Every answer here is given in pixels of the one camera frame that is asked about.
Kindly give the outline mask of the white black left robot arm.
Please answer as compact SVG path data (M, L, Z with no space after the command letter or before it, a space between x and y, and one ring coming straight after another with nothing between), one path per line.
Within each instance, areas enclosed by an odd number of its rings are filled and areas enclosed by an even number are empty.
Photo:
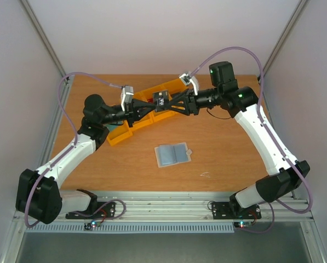
M100 95L89 95L84 102L82 125L74 139L52 160L37 170L24 170L19 177L16 209L28 218L49 224L60 214L76 213L93 218L99 211L96 195L76 190L62 195L60 187L73 170L105 142L107 124L127 121L129 126L156 108L154 103L131 99L121 105L108 106Z

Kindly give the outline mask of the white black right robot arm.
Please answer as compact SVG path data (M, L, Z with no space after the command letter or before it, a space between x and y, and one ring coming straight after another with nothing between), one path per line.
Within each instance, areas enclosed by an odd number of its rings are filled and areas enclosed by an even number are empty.
M244 129L260 154L268 175L230 196L231 214L242 217L253 205L272 203L297 189L309 173L310 166L307 161L299 161L283 144L258 104L253 89L239 88L230 62L211 64L209 71L213 88L198 91L197 79L185 73L180 80L186 86L193 85L193 89L177 93L159 105L187 116L199 114L202 108L220 106Z

